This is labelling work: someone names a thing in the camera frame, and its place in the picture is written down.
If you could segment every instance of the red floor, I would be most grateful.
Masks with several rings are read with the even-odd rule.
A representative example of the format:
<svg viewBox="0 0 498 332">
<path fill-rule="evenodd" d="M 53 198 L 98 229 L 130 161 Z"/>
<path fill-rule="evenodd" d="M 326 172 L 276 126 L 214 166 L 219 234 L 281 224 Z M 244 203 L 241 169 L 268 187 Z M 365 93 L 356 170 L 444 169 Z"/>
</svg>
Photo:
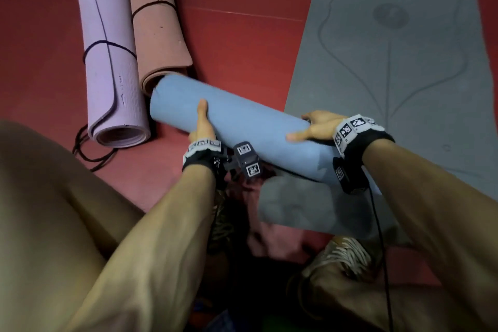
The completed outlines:
<svg viewBox="0 0 498 332">
<path fill-rule="evenodd" d="M 199 77 L 283 110 L 310 0 L 177 2 Z M 488 52 L 498 58 L 498 3 L 480 2 Z M 2 8 L 0 118 L 70 149 L 87 118 L 78 2 L 2 0 Z M 498 73 L 497 60 L 492 69 Z M 98 176 L 148 210 L 178 178 L 186 144 L 184 134 L 161 126 L 159 139 L 120 151 Z M 85 149 L 105 152 L 91 143 Z M 400 265 L 406 260 L 399 262 L 399 272 L 410 279 L 427 278 L 425 267 L 405 270 Z"/>
</svg>

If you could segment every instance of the peach yoga mat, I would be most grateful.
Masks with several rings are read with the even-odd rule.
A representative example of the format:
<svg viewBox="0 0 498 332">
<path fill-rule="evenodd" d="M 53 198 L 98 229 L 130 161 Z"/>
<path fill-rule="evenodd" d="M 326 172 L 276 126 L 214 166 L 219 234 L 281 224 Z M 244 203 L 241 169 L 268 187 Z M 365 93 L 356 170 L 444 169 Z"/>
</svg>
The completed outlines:
<svg viewBox="0 0 498 332">
<path fill-rule="evenodd" d="M 140 88 L 151 95 L 161 77 L 192 65 L 174 0 L 131 0 Z"/>
</svg>

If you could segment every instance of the person's left hand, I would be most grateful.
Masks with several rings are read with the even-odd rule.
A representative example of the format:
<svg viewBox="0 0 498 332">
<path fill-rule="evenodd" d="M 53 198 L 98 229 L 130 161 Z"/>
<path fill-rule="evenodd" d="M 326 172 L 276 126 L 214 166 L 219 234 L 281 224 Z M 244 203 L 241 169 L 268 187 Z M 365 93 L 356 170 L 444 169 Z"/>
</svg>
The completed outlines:
<svg viewBox="0 0 498 332">
<path fill-rule="evenodd" d="M 203 138 L 216 140 L 215 129 L 208 120 L 208 102 L 205 99 L 197 105 L 197 129 L 188 136 L 190 143 Z"/>
</svg>

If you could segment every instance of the person's right arm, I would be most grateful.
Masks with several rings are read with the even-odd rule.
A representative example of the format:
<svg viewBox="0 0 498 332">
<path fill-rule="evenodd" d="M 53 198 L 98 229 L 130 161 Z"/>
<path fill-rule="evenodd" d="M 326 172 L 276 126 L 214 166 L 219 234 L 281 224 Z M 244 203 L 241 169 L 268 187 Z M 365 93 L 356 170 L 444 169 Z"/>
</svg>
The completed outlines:
<svg viewBox="0 0 498 332">
<path fill-rule="evenodd" d="M 344 116 L 315 111 L 291 141 L 332 139 Z M 443 286 L 486 325 L 498 328 L 498 203 L 439 166 L 377 140 L 363 163 Z"/>
</svg>

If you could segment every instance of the unrolled yoga mat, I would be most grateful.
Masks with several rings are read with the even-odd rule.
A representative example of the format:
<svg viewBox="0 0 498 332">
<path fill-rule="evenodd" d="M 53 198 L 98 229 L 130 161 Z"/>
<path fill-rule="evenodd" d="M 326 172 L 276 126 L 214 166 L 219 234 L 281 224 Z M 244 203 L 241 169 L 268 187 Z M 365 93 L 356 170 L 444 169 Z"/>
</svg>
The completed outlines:
<svg viewBox="0 0 498 332">
<path fill-rule="evenodd" d="M 140 88 L 151 95 L 165 74 L 192 65 L 174 0 L 131 0 Z"/>
<path fill-rule="evenodd" d="M 285 111 L 315 109 L 371 116 L 401 146 L 498 199 L 493 79 L 476 0 L 312 0 Z M 266 185 L 266 222 L 311 228 L 330 207 L 335 220 L 345 208 L 308 193 L 284 220 L 288 202 L 266 203 Z"/>
<path fill-rule="evenodd" d="M 129 0 L 78 0 L 87 75 L 88 135 L 124 148 L 150 137 Z"/>
<path fill-rule="evenodd" d="M 308 127 L 300 118 L 268 108 L 178 74 L 165 76 L 153 91 L 150 115 L 186 132 L 197 126 L 197 104 L 208 101 L 208 118 L 229 147 L 249 141 L 261 159 L 301 176 L 337 184 L 332 167 L 335 147 L 315 142 L 290 143 L 285 135 Z"/>
</svg>

